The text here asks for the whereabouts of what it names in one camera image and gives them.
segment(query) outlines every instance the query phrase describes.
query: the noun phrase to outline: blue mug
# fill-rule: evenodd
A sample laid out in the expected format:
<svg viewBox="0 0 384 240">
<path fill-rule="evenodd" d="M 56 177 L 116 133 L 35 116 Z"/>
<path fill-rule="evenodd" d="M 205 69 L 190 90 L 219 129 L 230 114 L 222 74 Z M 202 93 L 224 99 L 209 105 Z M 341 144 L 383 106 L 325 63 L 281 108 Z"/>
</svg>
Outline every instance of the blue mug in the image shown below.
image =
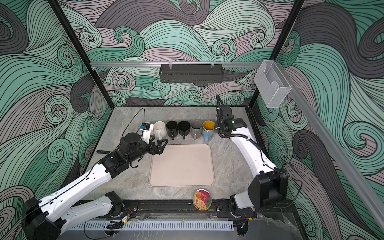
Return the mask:
<svg viewBox="0 0 384 240">
<path fill-rule="evenodd" d="M 204 137 L 205 142 L 208 142 L 212 138 L 215 130 L 215 123 L 212 121 L 205 121 L 203 123 L 202 136 Z"/>
</svg>

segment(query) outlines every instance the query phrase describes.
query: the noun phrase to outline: round tin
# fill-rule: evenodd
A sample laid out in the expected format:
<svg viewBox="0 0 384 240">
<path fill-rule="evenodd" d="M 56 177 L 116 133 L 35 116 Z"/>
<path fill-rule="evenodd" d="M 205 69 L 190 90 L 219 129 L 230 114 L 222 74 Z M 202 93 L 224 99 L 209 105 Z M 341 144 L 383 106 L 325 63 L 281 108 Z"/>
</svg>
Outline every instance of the round tin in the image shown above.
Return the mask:
<svg viewBox="0 0 384 240">
<path fill-rule="evenodd" d="M 207 210 L 211 206 L 211 203 L 211 195 L 205 189 L 199 189 L 193 195 L 193 205 L 201 211 Z"/>
</svg>

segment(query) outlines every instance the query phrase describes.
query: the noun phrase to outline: wall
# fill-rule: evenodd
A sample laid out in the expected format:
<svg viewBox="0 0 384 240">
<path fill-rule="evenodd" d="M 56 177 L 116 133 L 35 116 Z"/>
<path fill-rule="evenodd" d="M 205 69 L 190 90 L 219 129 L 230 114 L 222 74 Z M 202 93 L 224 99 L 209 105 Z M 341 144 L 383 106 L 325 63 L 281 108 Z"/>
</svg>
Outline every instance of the wall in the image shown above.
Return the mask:
<svg viewBox="0 0 384 240">
<path fill-rule="evenodd" d="M 110 111 L 48 2 L 0 0 L 1 239 L 24 201 L 80 175 Z"/>
<path fill-rule="evenodd" d="M 384 199 L 384 1 L 329 0 L 302 9 L 278 61 L 351 161 Z M 257 99 L 277 165 L 304 182 L 295 204 L 310 239 L 384 239 L 296 102 Z M 290 199 L 299 183 L 290 181 Z"/>
<path fill-rule="evenodd" d="M 311 0 L 307 5 L 320 2 Z M 60 0 L 91 61 L 269 59 L 293 0 Z M 224 83 L 161 83 L 158 68 L 100 68 L 115 105 L 248 105 L 257 70 Z"/>
</svg>

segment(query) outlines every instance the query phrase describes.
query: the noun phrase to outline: label on tin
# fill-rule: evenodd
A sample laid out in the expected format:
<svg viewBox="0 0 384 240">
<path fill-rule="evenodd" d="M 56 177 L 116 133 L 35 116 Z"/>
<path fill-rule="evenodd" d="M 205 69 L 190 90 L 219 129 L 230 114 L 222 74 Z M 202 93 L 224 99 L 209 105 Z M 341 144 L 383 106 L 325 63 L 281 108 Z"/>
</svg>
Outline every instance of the label on tin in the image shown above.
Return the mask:
<svg viewBox="0 0 384 240">
<path fill-rule="evenodd" d="M 194 194 L 193 202 L 198 209 L 207 210 L 211 206 L 212 199 L 207 191 L 200 189 Z"/>
</svg>

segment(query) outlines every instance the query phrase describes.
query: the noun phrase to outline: gray floor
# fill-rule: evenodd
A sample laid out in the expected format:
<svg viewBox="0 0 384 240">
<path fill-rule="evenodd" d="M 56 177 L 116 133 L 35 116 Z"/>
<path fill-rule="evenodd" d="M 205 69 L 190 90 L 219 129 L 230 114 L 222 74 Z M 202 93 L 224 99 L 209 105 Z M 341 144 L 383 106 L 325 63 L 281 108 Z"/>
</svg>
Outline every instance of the gray floor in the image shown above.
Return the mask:
<svg viewBox="0 0 384 240">
<path fill-rule="evenodd" d="M 97 150 L 111 151 L 119 144 L 122 131 L 140 108 L 115 108 L 96 147 Z M 215 120 L 214 107 L 155 107 L 145 108 L 146 121 L 167 122 L 175 120 Z M 242 118 L 250 128 L 249 120 L 244 107 L 232 107 L 236 118 Z M 128 127 L 126 133 L 136 132 L 140 124 L 144 122 L 143 112 L 139 113 Z M 179 135 L 168 144 L 204 144 L 200 137 L 194 140 L 187 136 L 185 140 Z M 242 156 L 240 150 L 230 139 L 220 138 L 217 134 L 208 142 L 211 147 L 214 166 L 215 183 L 204 187 L 213 199 L 228 199 L 231 195 L 245 191 L 253 180 L 251 170 Z M 105 154 L 94 153 L 88 166 L 88 170 Z M 151 169 L 152 155 L 146 154 L 140 161 L 139 167 L 129 168 L 113 180 L 99 186 L 83 199 L 96 199 L 107 192 L 115 191 L 122 199 L 191 199 L 199 187 L 156 187 L 149 185 L 149 173 Z"/>
</svg>

